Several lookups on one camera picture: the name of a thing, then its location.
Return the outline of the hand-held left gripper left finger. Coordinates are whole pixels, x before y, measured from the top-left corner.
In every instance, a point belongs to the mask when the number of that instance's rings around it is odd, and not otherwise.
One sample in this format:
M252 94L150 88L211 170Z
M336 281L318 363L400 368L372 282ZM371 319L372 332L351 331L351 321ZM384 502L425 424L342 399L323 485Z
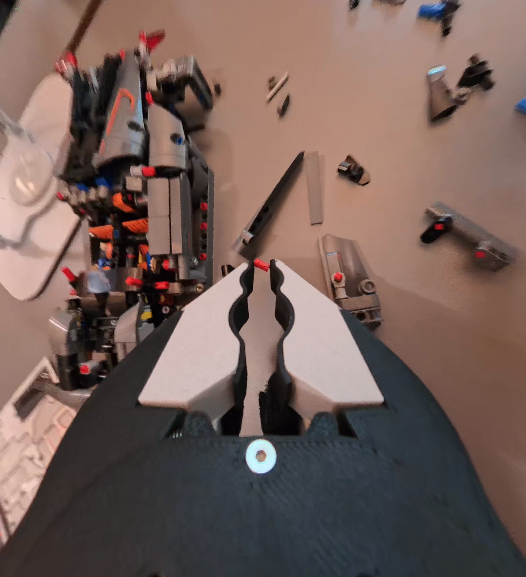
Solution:
M184 307L138 397L140 405L202 412L238 435L247 388L241 328L249 319L254 264L231 270Z

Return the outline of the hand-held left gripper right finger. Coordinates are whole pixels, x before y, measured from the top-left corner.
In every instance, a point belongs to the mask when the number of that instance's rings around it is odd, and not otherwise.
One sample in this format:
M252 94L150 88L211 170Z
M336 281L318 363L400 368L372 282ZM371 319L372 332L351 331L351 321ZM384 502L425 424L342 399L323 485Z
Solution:
M270 263L269 279L283 330L269 379L269 434L298 434L301 422L320 413L382 406L347 320L361 323L278 259Z

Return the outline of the grey beam sub-assembly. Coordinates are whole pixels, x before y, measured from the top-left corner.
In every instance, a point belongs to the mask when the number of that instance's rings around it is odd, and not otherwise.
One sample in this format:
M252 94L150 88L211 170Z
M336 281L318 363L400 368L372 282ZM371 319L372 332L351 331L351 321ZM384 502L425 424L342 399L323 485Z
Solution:
M327 234L318 238L318 250L329 298L369 331L375 331L382 323L381 302L357 242Z

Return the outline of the toy car model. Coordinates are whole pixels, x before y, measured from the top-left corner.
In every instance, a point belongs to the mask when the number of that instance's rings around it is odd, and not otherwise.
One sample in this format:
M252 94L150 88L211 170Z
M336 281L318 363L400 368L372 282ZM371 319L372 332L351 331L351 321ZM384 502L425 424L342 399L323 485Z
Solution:
M73 91L57 199L87 225L89 264L50 321L57 385L86 395L145 337L213 284L215 175L178 110L192 91L211 111L193 55L151 62L164 31L87 72L71 51L57 72Z

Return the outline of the grey panel with black connector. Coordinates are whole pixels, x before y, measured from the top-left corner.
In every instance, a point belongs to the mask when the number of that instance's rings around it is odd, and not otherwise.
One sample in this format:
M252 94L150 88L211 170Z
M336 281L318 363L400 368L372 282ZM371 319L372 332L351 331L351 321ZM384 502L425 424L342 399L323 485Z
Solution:
M428 206L425 215L429 225L419 237L424 245L448 234L455 235L471 249L476 266L491 272L504 270L517 260L518 251L514 247L443 202Z

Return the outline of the grey triangular panel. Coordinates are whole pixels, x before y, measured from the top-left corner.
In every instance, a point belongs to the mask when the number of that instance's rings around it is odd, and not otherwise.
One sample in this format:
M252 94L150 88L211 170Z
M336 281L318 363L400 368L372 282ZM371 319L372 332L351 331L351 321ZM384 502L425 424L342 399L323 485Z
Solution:
M301 171L304 161L304 151L299 152L291 164L281 176L267 199L259 207L258 211L245 225L238 238L232 245L232 249L239 255L246 256L256 246L257 239L262 235L279 204L287 195L289 188Z

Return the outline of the black rounded piece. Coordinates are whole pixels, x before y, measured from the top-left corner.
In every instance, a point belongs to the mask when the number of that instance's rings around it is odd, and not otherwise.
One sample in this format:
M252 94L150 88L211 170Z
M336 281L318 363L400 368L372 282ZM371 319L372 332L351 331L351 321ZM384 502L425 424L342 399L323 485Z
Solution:
M347 155L338 165L338 175L347 178L356 185L365 186L370 183L369 172L353 157Z

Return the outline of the sticker sheet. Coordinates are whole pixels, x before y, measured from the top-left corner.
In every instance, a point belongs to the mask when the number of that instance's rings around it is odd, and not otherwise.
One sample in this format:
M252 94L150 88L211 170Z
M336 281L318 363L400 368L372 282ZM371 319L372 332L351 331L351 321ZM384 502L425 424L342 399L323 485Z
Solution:
M0 550L34 500L77 414L60 400L59 378L43 357L0 410Z

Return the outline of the white book stand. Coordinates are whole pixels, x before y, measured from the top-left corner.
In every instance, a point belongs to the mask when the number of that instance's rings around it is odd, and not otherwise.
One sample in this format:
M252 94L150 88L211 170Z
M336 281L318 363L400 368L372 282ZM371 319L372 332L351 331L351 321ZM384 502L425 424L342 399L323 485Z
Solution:
M38 84L20 119L0 108L0 284L20 301L38 297L79 225L56 197L72 89L57 75Z

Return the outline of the dark grey toy piece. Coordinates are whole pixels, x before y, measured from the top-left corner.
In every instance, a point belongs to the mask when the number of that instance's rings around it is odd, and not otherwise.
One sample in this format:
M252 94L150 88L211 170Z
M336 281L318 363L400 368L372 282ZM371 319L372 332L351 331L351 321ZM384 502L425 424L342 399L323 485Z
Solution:
M470 96L468 87L451 90L445 81L445 66L435 66L427 71L428 117L434 124L450 117Z

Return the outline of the black cross-shaped connector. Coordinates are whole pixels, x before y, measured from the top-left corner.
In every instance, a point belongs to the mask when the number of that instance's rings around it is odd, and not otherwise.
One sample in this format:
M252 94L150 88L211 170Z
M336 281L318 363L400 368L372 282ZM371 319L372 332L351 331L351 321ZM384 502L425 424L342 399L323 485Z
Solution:
M457 83L457 89L471 90L480 88L487 91L494 86L493 69L490 67L488 60L483 59L478 53L471 55L468 60L468 66Z

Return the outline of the blue pin with black connector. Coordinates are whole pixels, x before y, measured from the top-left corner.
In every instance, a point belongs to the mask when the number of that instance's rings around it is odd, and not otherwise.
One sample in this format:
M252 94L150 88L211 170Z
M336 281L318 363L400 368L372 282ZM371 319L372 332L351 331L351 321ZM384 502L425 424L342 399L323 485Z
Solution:
M452 31L454 14L461 7L461 1L438 1L420 5L417 18L437 21L441 26L441 37L446 38Z

